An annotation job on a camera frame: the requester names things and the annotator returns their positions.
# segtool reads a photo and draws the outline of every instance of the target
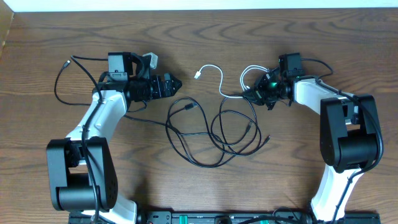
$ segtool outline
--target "white cable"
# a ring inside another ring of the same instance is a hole
[[[268,69],[268,68],[265,68],[265,67],[260,66],[260,65],[249,65],[249,66],[247,66],[247,67],[243,70],[243,72],[242,72],[242,74],[241,74],[241,78],[240,78],[241,87],[242,87],[242,90],[243,90],[243,91],[246,91],[246,90],[250,89],[248,86],[246,86],[246,85],[244,84],[244,76],[245,76],[250,70],[260,70],[260,71],[263,71],[263,72],[266,72],[266,73],[269,72],[269,69]]]
[[[221,96],[225,96],[225,97],[227,97],[227,98],[242,98],[242,96],[228,96],[228,95],[225,95],[224,93],[221,92],[221,86],[222,86],[222,84],[223,84],[223,71],[222,71],[222,69],[221,69],[219,66],[217,66],[217,65],[210,65],[210,64],[209,64],[209,65],[204,65],[204,66],[202,66],[202,67],[199,69],[199,71],[196,72],[194,78],[198,79],[199,76],[201,75],[202,69],[205,68],[205,67],[215,67],[215,68],[217,68],[217,69],[220,71],[220,73],[221,73],[221,81],[220,81],[220,87],[219,87],[218,89],[219,89],[219,91],[220,91]],[[244,84],[244,76],[245,76],[249,71],[251,71],[251,70],[260,70],[260,71],[269,73],[269,69],[268,69],[268,68],[265,68],[265,67],[260,66],[260,65],[249,65],[249,66],[247,66],[247,67],[243,70],[243,72],[242,72],[242,74],[241,74],[241,77],[240,77],[240,79],[239,79],[239,82],[240,82],[240,84],[241,84],[241,87],[242,87],[242,90],[243,90],[243,91],[246,91],[246,90],[250,89],[250,87],[248,87],[248,86],[246,86],[246,85]]]
[[[201,74],[201,70],[202,70],[203,68],[205,68],[205,67],[215,67],[215,68],[217,68],[217,69],[221,72],[220,87],[218,88],[218,90],[220,91],[221,96],[224,96],[224,97],[227,97],[227,98],[242,98],[242,96],[228,96],[228,95],[225,95],[224,93],[221,92],[221,86],[222,86],[222,84],[223,84],[223,71],[222,71],[222,69],[220,69],[220,67],[217,66],[217,65],[204,65],[204,66],[202,66],[202,67],[199,69],[199,71],[197,71],[197,73],[195,74],[195,77],[194,77],[194,78],[196,78],[196,79],[199,78],[199,76],[200,76],[200,74]]]

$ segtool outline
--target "white wall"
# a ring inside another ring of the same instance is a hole
[[[398,7],[398,0],[4,0],[14,12]]]

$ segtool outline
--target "green connector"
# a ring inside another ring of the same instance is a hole
[[[188,224],[188,216],[180,215],[180,224]]]

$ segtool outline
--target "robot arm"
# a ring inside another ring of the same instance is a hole
[[[328,222],[344,217],[345,204],[363,174],[352,178],[345,190],[348,179],[376,160],[380,150],[376,128],[380,129],[380,126],[372,96],[343,94],[318,77],[306,76],[301,61],[299,53],[281,55],[279,68],[260,77],[244,96],[257,105],[266,105],[268,110],[272,110],[278,100],[289,99],[289,105],[296,102],[320,115],[320,149],[326,165],[311,207],[316,220]],[[357,105],[341,94],[356,98],[369,111],[377,127]],[[348,131],[349,124],[357,124],[359,129]]]
[[[158,75],[151,75],[157,64],[157,56],[152,53],[143,56],[129,52],[109,53],[108,63],[109,71],[105,73],[108,80],[102,82],[105,77],[101,77],[98,83],[101,102],[94,89],[91,106],[78,126],[65,139],[53,139],[47,146],[51,199],[56,210],[82,211],[85,215],[95,213],[95,194],[88,174],[69,170],[86,164],[81,146],[83,126],[95,112],[85,127],[85,144],[98,189],[99,215],[115,223],[134,224],[138,217],[137,205],[118,194],[108,142],[133,101],[174,96],[182,82],[169,73],[164,75],[164,81]],[[137,64],[136,76],[132,76],[132,63]]]

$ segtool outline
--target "wood grain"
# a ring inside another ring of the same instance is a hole
[[[223,91],[239,92],[239,74],[249,64],[275,67],[277,57],[301,52],[328,62],[336,71],[327,84],[370,93],[377,102],[386,152],[378,167],[357,183],[347,210],[377,211],[383,223],[398,219],[398,10],[306,9],[250,11],[74,12],[16,14],[0,60],[0,222],[65,223],[66,212],[50,202],[45,148],[63,138],[86,108],[61,105],[53,95],[55,76],[71,54],[106,57],[112,51],[159,56],[157,73],[183,81],[173,98],[149,103],[140,118],[165,121],[169,105],[183,96],[198,100],[208,119]],[[97,76],[106,63],[84,62]],[[321,65],[306,63],[309,73]],[[252,83],[253,72],[245,79]],[[71,65],[60,79],[60,96],[90,102],[92,84]],[[231,100],[226,108],[249,114]],[[319,117],[300,105],[256,106],[259,124],[271,140],[255,156],[235,158],[219,169],[188,164],[170,147],[164,128],[126,119],[110,142],[120,192],[146,207],[178,210],[267,211],[305,208],[314,196],[324,162],[318,147]],[[197,110],[175,119],[183,131],[204,130]],[[241,134],[245,120],[227,115],[228,139]],[[187,138],[203,162],[220,155],[206,137]]]

